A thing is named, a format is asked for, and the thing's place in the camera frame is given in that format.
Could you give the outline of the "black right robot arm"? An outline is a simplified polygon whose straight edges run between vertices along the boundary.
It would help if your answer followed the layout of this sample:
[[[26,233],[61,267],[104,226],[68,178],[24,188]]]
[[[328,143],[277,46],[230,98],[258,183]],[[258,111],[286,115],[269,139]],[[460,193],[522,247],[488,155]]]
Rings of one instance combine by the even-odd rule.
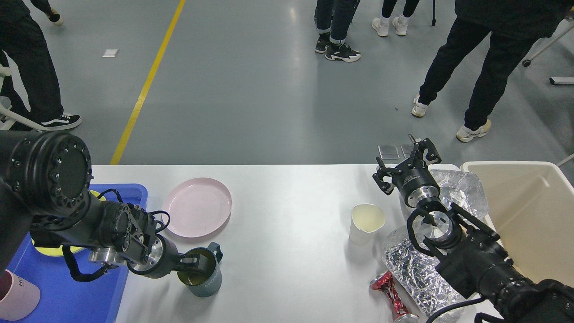
[[[475,322],[571,323],[573,289],[556,280],[539,284],[518,273],[508,252],[498,243],[500,235],[484,222],[453,203],[439,200],[439,186],[428,170],[441,158],[430,139],[409,135],[413,149],[396,167],[377,157],[373,179],[387,195],[397,188],[412,212],[406,221],[408,238],[418,252],[439,261],[436,271],[464,302],[444,306],[429,316],[432,323],[448,311],[489,300],[501,315],[475,315]]]

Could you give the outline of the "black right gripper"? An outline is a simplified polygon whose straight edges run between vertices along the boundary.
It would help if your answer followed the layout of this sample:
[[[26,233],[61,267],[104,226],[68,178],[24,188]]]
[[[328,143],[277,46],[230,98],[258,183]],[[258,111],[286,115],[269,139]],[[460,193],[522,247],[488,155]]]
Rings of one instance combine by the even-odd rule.
[[[378,168],[372,177],[387,196],[396,187],[404,204],[416,208],[422,200],[439,200],[439,185],[427,169],[432,164],[442,163],[442,158],[429,138],[415,139],[412,134],[408,134],[408,138],[413,143],[413,149],[406,160],[407,169],[398,174],[396,168],[386,167],[384,161],[377,156]],[[385,181],[385,177],[390,177],[393,182]]]

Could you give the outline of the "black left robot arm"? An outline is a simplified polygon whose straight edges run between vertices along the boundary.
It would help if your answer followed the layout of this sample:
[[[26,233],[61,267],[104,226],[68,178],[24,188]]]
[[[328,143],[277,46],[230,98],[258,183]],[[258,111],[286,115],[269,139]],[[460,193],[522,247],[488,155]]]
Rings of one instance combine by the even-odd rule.
[[[91,156],[66,131],[2,131],[1,270],[27,235],[35,246],[62,248],[70,275],[90,282],[118,266],[148,278],[172,271],[205,274],[207,258],[179,253],[154,212],[101,201],[89,188]]]

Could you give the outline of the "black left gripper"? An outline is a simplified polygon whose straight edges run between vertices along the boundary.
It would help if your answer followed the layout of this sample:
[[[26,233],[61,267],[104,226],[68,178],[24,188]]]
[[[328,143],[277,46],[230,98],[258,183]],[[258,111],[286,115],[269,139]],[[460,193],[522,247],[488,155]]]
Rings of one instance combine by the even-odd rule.
[[[162,278],[178,267],[178,273],[198,274],[198,268],[195,265],[178,265],[197,264],[200,256],[184,256],[178,252],[178,248],[172,241],[162,235],[156,235],[147,262],[142,265],[129,263],[128,269],[140,276],[146,278]]]

